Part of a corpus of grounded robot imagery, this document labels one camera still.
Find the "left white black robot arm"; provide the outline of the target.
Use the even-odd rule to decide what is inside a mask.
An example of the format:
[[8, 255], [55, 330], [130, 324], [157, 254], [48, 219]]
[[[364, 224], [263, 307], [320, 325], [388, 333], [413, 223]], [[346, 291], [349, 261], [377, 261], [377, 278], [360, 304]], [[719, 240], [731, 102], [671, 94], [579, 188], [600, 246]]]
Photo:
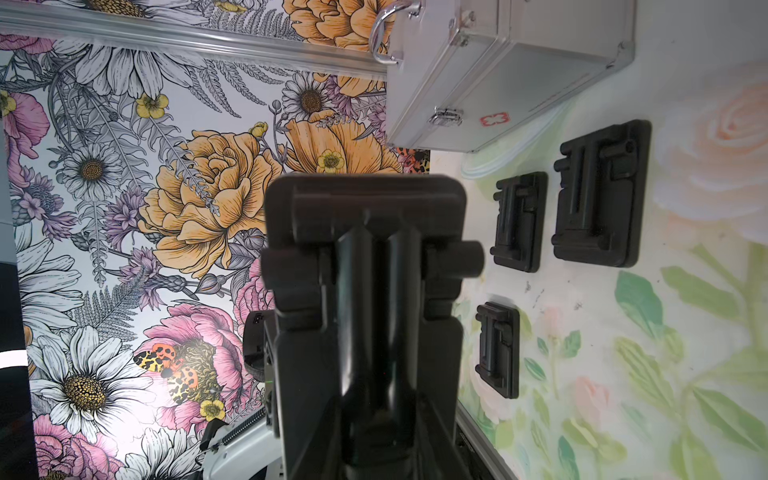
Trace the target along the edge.
[[263, 388], [261, 406], [243, 420], [214, 420], [200, 443], [199, 479], [284, 479], [271, 341], [277, 335], [275, 312], [253, 311], [245, 323], [243, 355], [248, 373]]

